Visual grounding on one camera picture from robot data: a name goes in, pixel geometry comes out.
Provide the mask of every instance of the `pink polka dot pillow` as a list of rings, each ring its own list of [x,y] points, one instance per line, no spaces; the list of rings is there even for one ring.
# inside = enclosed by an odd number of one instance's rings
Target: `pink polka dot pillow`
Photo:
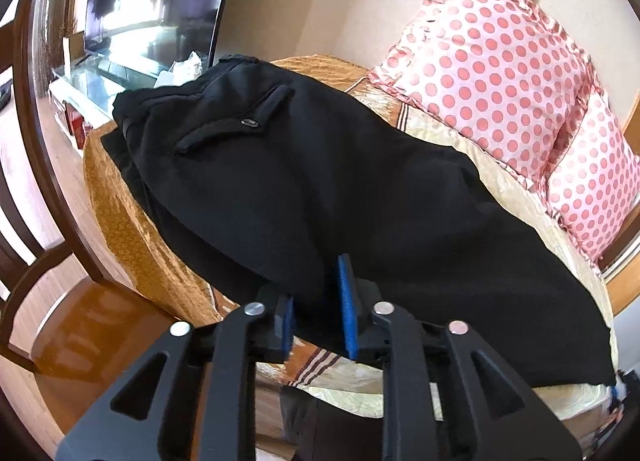
[[[454,127],[537,187],[591,64],[530,0],[423,0],[370,81]]]
[[[633,208],[640,189],[640,157],[622,135],[618,119],[596,91],[584,117],[546,180],[552,216],[597,261],[612,243]]]

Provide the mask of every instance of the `dark wooden furniture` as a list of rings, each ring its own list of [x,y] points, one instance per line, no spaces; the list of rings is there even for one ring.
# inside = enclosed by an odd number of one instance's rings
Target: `dark wooden furniture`
[[[62,194],[45,146],[31,78],[33,0],[20,0],[13,22],[0,30],[0,72],[13,66],[20,132],[38,188],[62,240],[43,248],[25,224],[0,166],[0,205],[35,256],[28,264],[0,234],[0,354],[34,373],[62,432],[68,431],[115,378],[175,319],[114,281],[80,231]],[[87,273],[50,309],[30,352],[10,338],[22,302],[44,273],[75,255]]]

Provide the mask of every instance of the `blue foam pad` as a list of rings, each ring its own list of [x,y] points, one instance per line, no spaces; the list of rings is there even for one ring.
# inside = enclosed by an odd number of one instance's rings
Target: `blue foam pad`
[[[344,344],[351,360],[358,358],[358,317],[353,304],[353,290],[351,285],[351,267],[348,257],[338,256],[338,287],[340,288],[340,304],[342,306],[342,329]]]
[[[293,315],[293,297],[289,297],[287,301],[287,310],[284,314],[284,333],[282,334],[282,350],[289,354],[293,345],[293,329],[295,327],[295,320]]]

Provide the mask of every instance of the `golden bedspread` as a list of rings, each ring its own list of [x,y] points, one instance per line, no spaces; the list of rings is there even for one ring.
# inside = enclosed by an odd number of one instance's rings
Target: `golden bedspread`
[[[557,223],[545,214],[537,198],[522,189],[473,142],[422,111],[401,104],[372,87],[362,79],[367,72],[363,67],[317,55],[274,63],[312,76],[336,89],[348,90],[389,124],[419,139],[453,146],[468,155],[478,167],[482,182],[500,205],[536,229],[547,248],[591,293],[607,325],[612,326],[611,306],[601,279],[594,275]],[[196,326],[220,321],[237,305],[191,271],[167,247],[154,224],[134,201],[100,142],[100,137],[114,128],[115,123],[111,122],[92,131],[84,148],[86,187],[108,247],[143,296]],[[508,250],[505,250],[505,261],[508,260]],[[611,350],[616,366],[618,351],[613,333]],[[381,371],[355,364],[298,339],[294,340],[292,355],[284,367],[262,364],[258,370],[271,380],[297,385],[355,414],[382,415]],[[560,419],[600,407],[608,397],[606,387],[584,384],[545,387],[536,392]]]

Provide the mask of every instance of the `glass tabletop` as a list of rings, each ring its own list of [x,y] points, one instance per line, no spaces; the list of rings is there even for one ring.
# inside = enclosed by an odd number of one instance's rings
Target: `glass tabletop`
[[[65,75],[64,66],[54,69],[54,74],[70,83],[105,114],[110,114],[119,92],[152,88],[156,83],[155,76],[124,67],[98,55],[76,60],[71,66],[70,76]]]

